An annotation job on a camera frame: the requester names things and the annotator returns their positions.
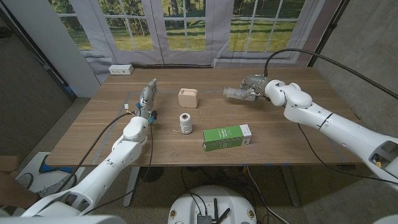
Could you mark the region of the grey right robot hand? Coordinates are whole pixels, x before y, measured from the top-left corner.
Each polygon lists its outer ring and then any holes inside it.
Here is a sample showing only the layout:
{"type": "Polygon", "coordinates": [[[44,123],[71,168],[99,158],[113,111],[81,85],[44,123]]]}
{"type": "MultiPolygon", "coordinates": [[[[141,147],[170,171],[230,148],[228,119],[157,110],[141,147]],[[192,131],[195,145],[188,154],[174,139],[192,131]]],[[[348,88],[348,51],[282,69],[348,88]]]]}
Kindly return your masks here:
{"type": "Polygon", "coordinates": [[[265,93],[266,86],[271,81],[270,78],[264,74],[248,75],[240,83],[239,89],[243,91],[242,100],[247,100],[249,97],[259,96],[265,98],[267,101],[270,99],[265,93]]]}

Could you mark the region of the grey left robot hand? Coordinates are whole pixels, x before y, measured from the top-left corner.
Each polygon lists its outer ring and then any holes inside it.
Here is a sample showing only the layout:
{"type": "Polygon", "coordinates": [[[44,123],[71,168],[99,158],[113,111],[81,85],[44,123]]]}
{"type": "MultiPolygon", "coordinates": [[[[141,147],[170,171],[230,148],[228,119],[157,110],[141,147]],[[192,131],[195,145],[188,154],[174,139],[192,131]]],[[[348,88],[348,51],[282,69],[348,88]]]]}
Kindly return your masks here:
{"type": "Polygon", "coordinates": [[[154,99],[157,94],[157,79],[153,79],[149,84],[144,87],[140,94],[139,101],[137,103],[136,116],[150,119],[153,107],[154,99]]]}

